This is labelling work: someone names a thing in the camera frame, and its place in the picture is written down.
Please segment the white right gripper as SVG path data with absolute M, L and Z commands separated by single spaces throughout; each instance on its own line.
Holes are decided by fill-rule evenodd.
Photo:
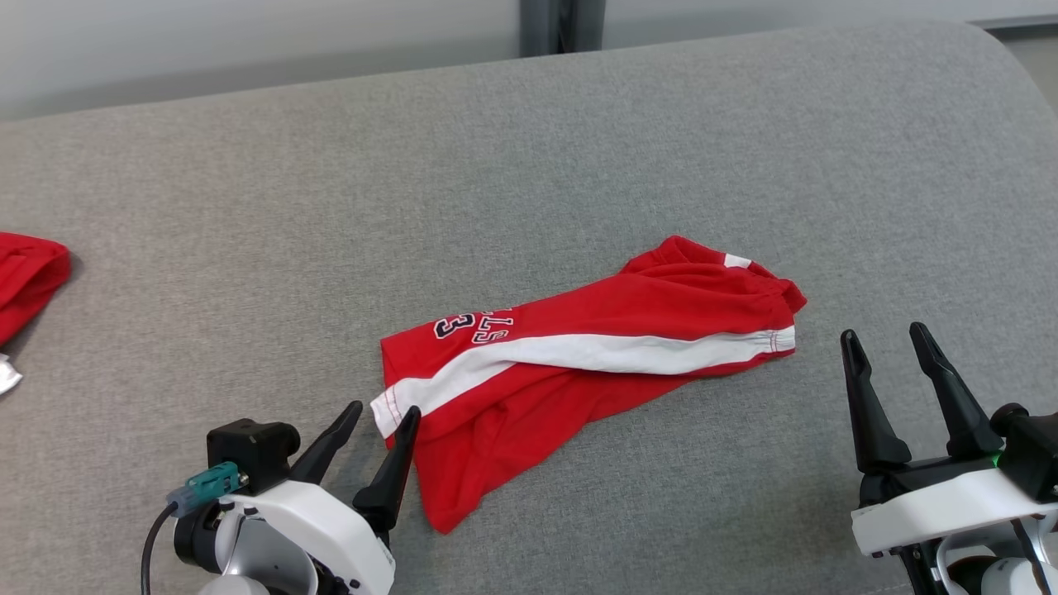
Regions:
M 873 387 L 872 366 L 854 329 L 840 335 L 859 506 L 851 534 L 863 556 L 1056 510 L 1056 497 L 1025 493 L 998 466 L 1004 441 L 955 365 L 922 321 L 909 335 L 931 380 L 948 432 L 947 453 L 911 462 Z

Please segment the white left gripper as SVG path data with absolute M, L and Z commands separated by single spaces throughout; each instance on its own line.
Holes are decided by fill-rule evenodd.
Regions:
M 351 402 L 290 467 L 291 481 L 257 495 L 229 494 L 181 517 L 175 554 L 207 571 L 201 594 L 388 594 L 393 551 L 378 535 L 397 524 L 421 410 L 393 433 L 393 448 L 354 508 L 320 483 L 363 413 Z

